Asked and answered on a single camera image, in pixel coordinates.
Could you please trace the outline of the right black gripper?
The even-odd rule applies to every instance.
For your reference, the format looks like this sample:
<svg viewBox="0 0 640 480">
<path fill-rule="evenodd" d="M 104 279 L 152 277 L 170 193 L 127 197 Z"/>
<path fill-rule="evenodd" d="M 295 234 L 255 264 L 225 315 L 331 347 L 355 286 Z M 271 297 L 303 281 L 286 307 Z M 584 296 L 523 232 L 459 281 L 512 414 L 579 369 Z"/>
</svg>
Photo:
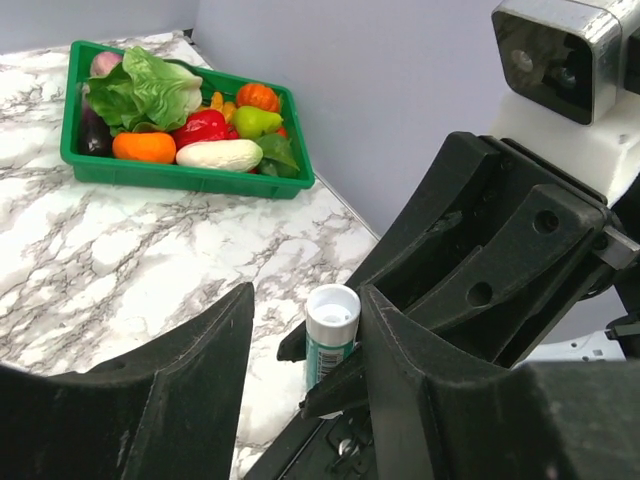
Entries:
<svg viewBox="0 0 640 480">
<path fill-rule="evenodd" d="M 639 236 L 625 211 L 511 139 L 500 142 L 495 210 L 437 218 L 408 205 L 347 281 L 383 298 L 420 333 L 425 401 L 437 415 L 481 405 L 498 367 L 541 342 L 578 301 L 638 284 Z"/>
</svg>

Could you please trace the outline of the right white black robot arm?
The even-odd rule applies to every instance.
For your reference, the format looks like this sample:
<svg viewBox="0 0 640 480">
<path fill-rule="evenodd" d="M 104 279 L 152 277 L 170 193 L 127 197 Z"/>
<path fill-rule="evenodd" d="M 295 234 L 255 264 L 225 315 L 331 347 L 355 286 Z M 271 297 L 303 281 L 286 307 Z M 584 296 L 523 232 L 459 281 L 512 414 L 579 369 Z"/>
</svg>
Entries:
<svg viewBox="0 0 640 480">
<path fill-rule="evenodd" d="M 620 360 L 606 328 L 543 338 L 577 302 L 637 288 L 638 206 L 637 196 L 608 206 L 514 140 L 454 132 L 347 286 L 377 288 L 412 321 L 501 367 Z"/>
</svg>

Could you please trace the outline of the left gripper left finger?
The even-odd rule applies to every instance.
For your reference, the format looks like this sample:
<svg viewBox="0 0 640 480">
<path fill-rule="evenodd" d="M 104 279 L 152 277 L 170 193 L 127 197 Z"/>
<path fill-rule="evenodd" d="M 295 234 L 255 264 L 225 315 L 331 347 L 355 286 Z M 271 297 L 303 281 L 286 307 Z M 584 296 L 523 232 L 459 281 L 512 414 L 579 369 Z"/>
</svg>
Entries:
<svg viewBox="0 0 640 480">
<path fill-rule="evenodd" d="M 225 479 L 254 288 L 85 373 L 1 370 L 5 479 Z"/>
</svg>

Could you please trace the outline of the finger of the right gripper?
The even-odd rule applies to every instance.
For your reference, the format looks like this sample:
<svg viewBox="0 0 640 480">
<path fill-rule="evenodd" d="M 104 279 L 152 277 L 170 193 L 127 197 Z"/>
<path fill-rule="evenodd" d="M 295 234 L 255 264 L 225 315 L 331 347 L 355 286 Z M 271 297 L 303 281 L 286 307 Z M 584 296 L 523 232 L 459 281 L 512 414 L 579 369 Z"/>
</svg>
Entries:
<svg viewBox="0 0 640 480">
<path fill-rule="evenodd" d="M 374 308 L 391 308 L 486 360 L 500 355 L 497 334 L 483 322 L 498 296 L 480 259 L 496 234 L 490 212 L 500 174 L 500 142 L 454 132 L 401 214 L 347 281 L 365 341 Z"/>
</svg>

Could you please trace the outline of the green white glue stick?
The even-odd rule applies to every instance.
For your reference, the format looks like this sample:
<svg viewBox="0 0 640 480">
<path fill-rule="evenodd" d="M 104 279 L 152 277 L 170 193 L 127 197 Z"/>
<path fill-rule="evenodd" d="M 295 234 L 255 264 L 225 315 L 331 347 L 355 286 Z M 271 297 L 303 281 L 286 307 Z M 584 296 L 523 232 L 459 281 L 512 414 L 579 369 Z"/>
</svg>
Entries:
<svg viewBox="0 0 640 480">
<path fill-rule="evenodd" d="M 311 291 L 305 310 L 305 379 L 310 393 L 353 352 L 361 302 L 351 288 L 325 284 Z"/>
</svg>

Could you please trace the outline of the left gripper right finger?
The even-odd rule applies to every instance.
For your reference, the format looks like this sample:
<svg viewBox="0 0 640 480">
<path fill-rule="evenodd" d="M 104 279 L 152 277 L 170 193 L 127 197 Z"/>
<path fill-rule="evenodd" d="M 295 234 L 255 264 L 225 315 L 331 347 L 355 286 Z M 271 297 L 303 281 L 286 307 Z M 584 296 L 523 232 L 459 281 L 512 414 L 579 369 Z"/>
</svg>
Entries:
<svg viewBox="0 0 640 480">
<path fill-rule="evenodd" d="M 637 362 L 509 370 L 361 292 L 363 352 L 383 479 L 635 479 Z"/>
</svg>

